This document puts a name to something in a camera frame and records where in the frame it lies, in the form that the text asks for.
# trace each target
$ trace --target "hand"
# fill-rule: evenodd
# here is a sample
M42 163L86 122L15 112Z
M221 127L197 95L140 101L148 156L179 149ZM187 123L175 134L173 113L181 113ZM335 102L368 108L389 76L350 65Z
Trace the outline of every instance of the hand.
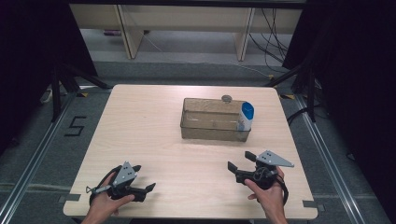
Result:
M108 178L103 182L103 185L101 187L107 186L111 180L111 177L114 174L115 173L109 175ZM104 191L96 195L96 197L92 200L90 210L88 211L87 216L82 221L82 224L102 223L106 219L108 219L111 214L117 216L119 214L119 207L125 205L128 202L131 202L133 199L134 195L131 194L118 200L112 200L110 197L108 197L107 192Z
M283 178L282 170L276 167L278 174ZM249 195L250 200L257 199L262 205L265 215L272 223L288 223L285 218L285 210L283 208L283 190L280 184L275 182L269 189L261 189L253 181L246 179L245 184L254 192Z

